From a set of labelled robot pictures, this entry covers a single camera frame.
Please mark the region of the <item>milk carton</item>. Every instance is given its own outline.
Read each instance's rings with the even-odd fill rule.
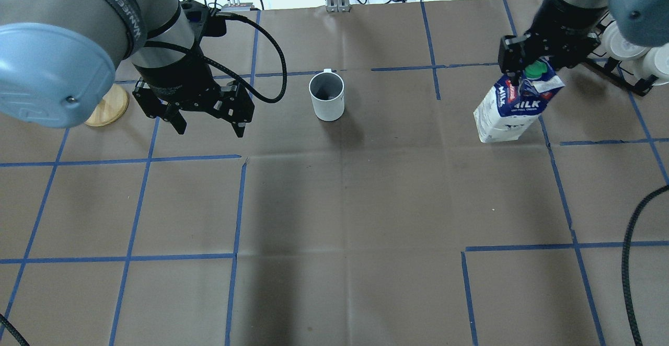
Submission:
[[[564,83],[544,59],[524,70],[518,87],[502,75],[474,111],[478,138],[482,143],[516,141],[562,87]]]

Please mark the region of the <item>white cup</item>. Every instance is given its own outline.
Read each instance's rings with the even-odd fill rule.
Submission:
[[[629,43],[618,29],[615,21],[604,30],[602,35],[602,45],[612,58],[621,60],[622,62],[628,60],[636,60],[642,57],[650,48],[641,47],[636,44]]]
[[[669,44],[651,48],[645,56],[632,62],[632,71],[638,79],[648,79],[655,75],[653,86],[669,84]]]
[[[314,113],[323,121],[335,121],[344,113],[344,80],[325,69],[309,81]]]

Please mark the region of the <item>white cup stack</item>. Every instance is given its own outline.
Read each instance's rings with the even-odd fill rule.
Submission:
[[[602,34],[602,45],[612,58],[621,62],[631,62],[632,72],[637,79],[648,79],[655,75],[653,86],[669,84],[669,44],[648,48],[629,43],[612,22]]]

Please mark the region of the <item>light blue robot joint cap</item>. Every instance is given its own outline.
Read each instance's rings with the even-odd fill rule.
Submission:
[[[0,112],[51,128],[77,126],[114,83],[114,63],[81,34],[42,23],[0,26]]]

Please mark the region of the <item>blue tape line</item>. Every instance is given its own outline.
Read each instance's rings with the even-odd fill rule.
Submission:
[[[239,179],[239,200],[237,201],[237,228],[235,230],[234,257],[232,258],[232,272],[230,287],[227,293],[227,317],[225,318],[225,346],[230,346],[230,332],[232,332],[232,306],[235,299],[235,282],[237,280],[237,254],[239,253],[239,236],[241,235],[241,213],[244,208],[244,187],[246,186],[246,163],[241,166]]]
[[[0,163],[0,167],[52,167],[53,162]]]
[[[560,146],[583,146],[583,145],[593,145],[593,144],[640,144],[648,143],[648,140],[601,140],[601,141],[564,141],[560,143]]]
[[[72,263],[72,262],[120,262],[124,261],[123,256],[105,256],[105,257],[45,257],[29,258],[26,263]]]
[[[667,247],[669,240],[647,240],[633,241],[634,247]],[[528,245],[509,245],[509,246],[471,246],[466,247],[465,251],[530,251],[530,250],[569,250],[572,248],[622,248],[622,241],[604,241],[597,243],[578,243],[578,244],[528,244]]]
[[[423,12],[423,23],[425,24],[425,35],[428,37],[428,48],[430,49],[430,62],[435,65],[434,48],[432,46],[432,34],[430,34],[430,23],[428,22],[428,12],[425,11],[425,3],[420,3],[421,11]]]
[[[319,74],[319,71],[308,71],[308,72],[288,72],[287,75],[290,77],[291,75],[316,75]],[[281,77],[284,75],[283,73],[260,73],[256,74],[256,77]]]
[[[474,304],[471,301],[471,286],[469,284],[469,271],[467,270],[467,258],[464,252],[460,253],[462,257],[462,278],[464,279],[464,295],[467,299],[467,311],[469,312],[469,326],[471,328],[471,344],[478,346],[478,336],[476,334],[476,321],[474,318]]]
[[[59,166],[89,166],[89,165],[127,165],[129,163],[146,163],[145,159],[107,159],[107,160],[74,160],[60,162]]]
[[[23,258],[6,258],[5,260],[0,260],[0,265],[8,265],[10,263],[22,263],[25,260]]]
[[[595,306],[595,300],[592,296],[592,289],[590,288],[590,281],[587,277],[587,272],[585,271],[585,264],[583,263],[583,256],[581,255],[581,250],[579,249],[579,241],[576,237],[576,231],[573,229],[571,213],[569,211],[569,205],[567,204],[567,196],[564,195],[564,188],[562,187],[562,179],[560,178],[560,171],[557,169],[557,164],[555,163],[555,155],[550,147],[550,139],[548,137],[548,132],[546,130],[546,125],[543,120],[543,117],[539,117],[539,122],[541,123],[541,130],[544,135],[544,141],[546,143],[546,148],[550,156],[550,165],[552,165],[552,173],[555,176],[555,183],[557,184],[557,189],[560,193],[560,200],[562,201],[562,208],[564,209],[564,216],[567,218],[567,224],[569,225],[569,232],[571,233],[571,240],[573,243],[573,248],[576,253],[576,260],[579,264],[579,270],[581,271],[581,279],[583,280],[583,286],[585,288],[585,296],[587,296],[588,305],[590,305],[590,313],[592,313],[593,321],[595,322],[595,331],[597,331],[597,338],[599,339],[600,346],[606,346],[606,341],[604,340],[604,332],[602,332],[602,325],[599,323],[599,315],[597,314],[597,307]]]
[[[445,65],[446,69],[452,68],[452,67],[466,67],[466,66],[497,66],[499,64],[497,63],[468,63],[468,64],[450,64],[450,65]]]
[[[442,92],[439,90],[439,78],[437,77],[437,69],[432,70],[432,79],[434,81],[434,93],[437,94],[437,100],[442,100]]]
[[[423,12],[423,22],[425,23],[425,35],[428,37],[428,48],[430,49],[430,63],[432,67],[436,65],[434,58],[434,47],[432,45],[432,34],[430,33],[430,23],[428,22],[428,12],[425,11],[425,3],[420,3],[421,11]],[[442,100],[442,94],[439,90],[439,78],[437,78],[437,69],[432,69],[432,79],[434,81],[434,93],[437,95],[437,100]]]
[[[511,33],[515,36],[518,34],[516,32],[516,24],[513,22],[513,17],[511,16],[511,9],[509,9],[509,3],[506,0],[502,0],[504,3],[504,9],[506,9],[506,16],[509,18],[509,25],[511,25]]]
[[[622,248],[622,241],[610,241],[604,243],[582,243],[579,248]],[[648,240],[648,241],[633,241],[633,247],[669,247],[667,240]]]
[[[620,77],[623,77],[623,71],[618,67],[618,74]],[[634,100],[634,96],[631,94],[630,91],[628,92],[628,97],[629,101],[631,101],[631,105],[634,108],[634,112],[636,112],[636,117],[639,119],[639,122],[641,123],[641,127],[643,128],[643,133],[645,134],[645,138],[648,139],[648,144],[650,144],[650,149],[653,150],[653,155],[655,156],[655,160],[657,160],[658,167],[660,168],[660,172],[662,173],[662,177],[664,177],[664,182],[666,184],[669,184],[669,176],[667,176],[666,169],[664,169],[664,163],[662,163],[662,158],[660,157],[660,153],[658,152],[657,147],[655,147],[655,142],[653,142],[653,138],[650,135],[650,130],[648,130],[648,127],[645,124],[645,120],[643,119],[643,115],[641,115],[641,110],[639,110],[639,106],[636,104],[636,100]]]
[[[583,279],[583,286],[585,287],[585,296],[587,297],[587,303],[590,306],[590,312],[592,313],[593,321],[595,322],[595,331],[597,331],[597,338],[599,339],[600,346],[606,346],[606,341],[604,339],[604,332],[602,331],[602,324],[599,322],[599,315],[597,314],[597,306],[595,306],[595,298],[592,295],[592,288],[590,287],[590,280],[587,277],[587,272],[585,271],[585,263],[583,262],[583,256],[581,255],[581,249],[576,246],[574,248],[576,252],[576,260],[579,263],[579,270],[581,270],[581,279]]]
[[[250,74],[239,74],[239,77],[251,78],[251,75]],[[230,77],[229,75],[214,75],[212,78],[213,79],[232,79],[232,77]]]
[[[260,24],[260,10],[256,12],[256,24]],[[256,81],[256,62],[258,60],[258,29],[253,34],[253,56],[251,56],[251,81],[250,84],[253,86]]]
[[[166,156],[165,158],[151,158],[152,162],[175,162],[183,160],[218,160],[218,159],[239,159],[241,155],[199,155],[199,156]]]
[[[465,251],[568,250],[571,248],[574,248],[574,244],[529,244],[526,246],[473,246],[465,248]]]
[[[131,256],[131,261],[179,261],[179,260],[220,260],[233,258],[234,253],[196,253],[196,254],[167,254]],[[77,263],[77,262],[121,262],[126,256],[100,256],[100,257],[45,257],[45,258],[7,258],[0,260],[0,265],[13,263]]]
[[[372,72],[399,72],[400,70],[425,70],[445,69],[446,65],[421,65],[421,66],[398,66],[398,67],[373,67]]]
[[[234,253],[169,254],[162,256],[131,256],[131,261],[219,260],[233,258]]]
[[[601,141],[564,141],[560,146],[581,146],[592,144],[646,144],[649,141],[654,143],[669,143],[669,139],[640,139],[640,140],[601,140]]]
[[[130,267],[132,247],[134,246],[134,239],[137,233],[137,225],[139,223],[139,215],[142,210],[142,203],[144,202],[144,193],[146,191],[146,182],[148,182],[148,171],[151,168],[151,158],[153,157],[153,149],[156,144],[156,136],[158,135],[158,122],[159,119],[156,118],[155,124],[153,126],[153,136],[151,136],[151,145],[148,148],[148,155],[146,157],[146,166],[144,167],[144,177],[142,179],[142,186],[139,191],[139,198],[137,199],[137,207],[134,211],[134,220],[132,221],[132,231],[130,234],[130,241],[128,243],[128,251],[125,257],[125,264],[123,266],[123,275],[121,277],[120,288],[119,288],[119,297],[117,298],[117,307],[114,310],[114,320],[112,322],[112,331],[109,337],[109,346],[114,345],[114,340],[117,336],[117,326],[119,326],[119,315],[121,311],[121,305],[123,303],[123,294],[125,293],[125,285],[128,279],[128,269]]]
[[[44,214],[44,207],[46,206],[46,201],[49,198],[49,193],[51,191],[51,187],[53,185],[53,178],[55,177],[55,172],[58,168],[58,162],[60,162],[60,158],[63,156],[63,150],[65,150],[65,143],[67,142],[67,136],[70,134],[69,129],[65,129],[65,132],[63,133],[63,139],[60,141],[60,147],[58,148],[58,153],[55,156],[55,162],[53,164],[53,168],[51,170],[51,174],[49,176],[49,181],[46,184],[46,188],[44,189],[44,196],[42,196],[42,200],[40,203],[40,210],[38,211],[38,215],[35,219],[35,224],[33,225],[32,232],[30,233],[30,238],[28,239],[28,244],[26,246],[26,251],[24,252],[24,258],[23,262],[21,263],[21,267],[19,268],[19,272],[16,275],[16,280],[14,281],[14,287],[11,290],[11,295],[9,296],[9,303],[7,303],[7,309],[5,310],[5,317],[9,318],[9,315],[11,313],[11,308],[14,305],[14,300],[16,299],[16,293],[19,291],[19,285],[21,284],[21,278],[24,276],[24,270],[26,269],[26,260],[28,259],[28,256],[30,255],[30,250],[33,248],[33,242],[35,241],[35,236],[38,233],[38,227],[40,227],[40,222],[42,215]],[[0,327],[0,339],[2,339],[2,334],[5,332],[5,327]]]
[[[571,213],[569,212],[569,206],[567,205],[567,197],[564,195],[564,188],[562,188],[562,179],[560,178],[560,172],[557,169],[557,164],[555,163],[555,155],[552,152],[552,148],[550,147],[550,139],[548,138],[548,132],[546,130],[546,124],[543,120],[543,117],[539,117],[539,123],[541,124],[541,130],[544,135],[544,141],[550,156],[550,165],[552,165],[552,173],[553,176],[555,176],[555,183],[557,184],[557,190],[560,193],[560,200],[562,201],[562,209],[564,210],[564,216],[567,218],[567,225],[569,225],[569,231],[573,231],[571,223]],[[572,234],[571,241],[574,244],[578,243],[578,240],[576,240],[576,234]]]

